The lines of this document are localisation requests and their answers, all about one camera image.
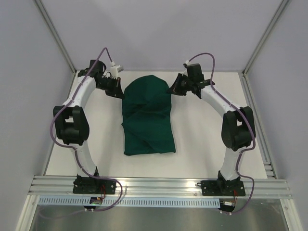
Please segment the green surgical drape cloth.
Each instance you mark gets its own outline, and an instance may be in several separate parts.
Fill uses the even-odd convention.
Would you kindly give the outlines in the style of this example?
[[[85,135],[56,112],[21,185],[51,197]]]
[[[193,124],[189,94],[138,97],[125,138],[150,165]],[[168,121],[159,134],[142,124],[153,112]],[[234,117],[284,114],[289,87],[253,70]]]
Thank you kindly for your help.
[[[154,75],[140,77],[125,88],[122,100],[125,155],[176,152],[168,89],[168,84]]]

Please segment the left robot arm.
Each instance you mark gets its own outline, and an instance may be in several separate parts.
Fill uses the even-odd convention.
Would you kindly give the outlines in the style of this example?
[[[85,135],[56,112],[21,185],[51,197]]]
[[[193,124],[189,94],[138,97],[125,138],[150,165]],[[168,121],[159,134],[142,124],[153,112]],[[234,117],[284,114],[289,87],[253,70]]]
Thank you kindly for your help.
[[[123,70],[123,66],[114,62],[107,69],[102,61],[91,60],[88,68],[78,72],[77,85],[68,99],[53,109],[51,137],[58,146],[70,149],[77,165],[77,180],[85,180],[84,187],[90,193],[100,189],[103,177],[99,176],[90,154],[90,126],[84,108],[95,89],[103,90],[107,96],[123,99],[119,77]]]

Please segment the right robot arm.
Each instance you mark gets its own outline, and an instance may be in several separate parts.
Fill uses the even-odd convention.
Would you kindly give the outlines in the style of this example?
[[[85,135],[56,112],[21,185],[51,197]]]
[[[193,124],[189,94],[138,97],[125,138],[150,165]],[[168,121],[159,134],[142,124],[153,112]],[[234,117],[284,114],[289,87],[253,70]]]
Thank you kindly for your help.
[[[192,92],[199,99],[207,102],[222,118],[221,139],[226,147],[223,165],[218,172],[217,180],[212,186],[205,185],[206,190],[218,190],[227,195],[241,188],[239,173],[243,153],[256,144],[256,132],[253,111],[249,106],[234,105],[215,87],[212,79],[205,79],[200,64],[184,64],[185,71],[179,73],[168,92],[185,96]]]

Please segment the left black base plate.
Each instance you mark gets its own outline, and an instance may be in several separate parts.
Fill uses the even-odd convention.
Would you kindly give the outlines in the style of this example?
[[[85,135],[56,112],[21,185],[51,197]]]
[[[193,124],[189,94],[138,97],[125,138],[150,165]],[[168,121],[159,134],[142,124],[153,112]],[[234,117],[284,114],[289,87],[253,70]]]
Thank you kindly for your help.
[[[112,180],[77,178],[74,181],[74,194],[115,194],[116,183]]]

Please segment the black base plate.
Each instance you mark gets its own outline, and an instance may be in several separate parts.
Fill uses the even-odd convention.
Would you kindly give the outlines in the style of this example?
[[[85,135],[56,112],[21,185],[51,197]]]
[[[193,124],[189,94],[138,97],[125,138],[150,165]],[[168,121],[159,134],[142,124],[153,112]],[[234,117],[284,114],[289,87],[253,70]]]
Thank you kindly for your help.
[[[242,181],[202,180],[196,184],[202,196],[246,196]]]
[[[77,178],[74,181],[74,194],[115,194],[116,183],[112,180]]]

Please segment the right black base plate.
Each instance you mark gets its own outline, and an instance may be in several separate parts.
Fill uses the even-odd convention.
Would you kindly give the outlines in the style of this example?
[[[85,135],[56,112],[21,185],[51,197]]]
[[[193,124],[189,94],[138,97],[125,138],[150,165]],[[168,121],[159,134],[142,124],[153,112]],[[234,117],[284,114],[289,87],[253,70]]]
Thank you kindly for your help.
[[[202,196],[246,196],[242,181],[202,180],[196,184]]]

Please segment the aluminium front rail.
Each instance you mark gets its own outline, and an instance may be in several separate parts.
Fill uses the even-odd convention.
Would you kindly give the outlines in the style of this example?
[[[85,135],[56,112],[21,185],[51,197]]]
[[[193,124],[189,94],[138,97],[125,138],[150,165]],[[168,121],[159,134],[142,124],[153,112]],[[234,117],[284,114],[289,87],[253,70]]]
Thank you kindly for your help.
[[[75,176],[35,176],[29,195],[73,195]],[[117,179],[125,197],[202,198],[200,179],[122,178]],[[286,180],[256,179],[253,199],[291,199]]]

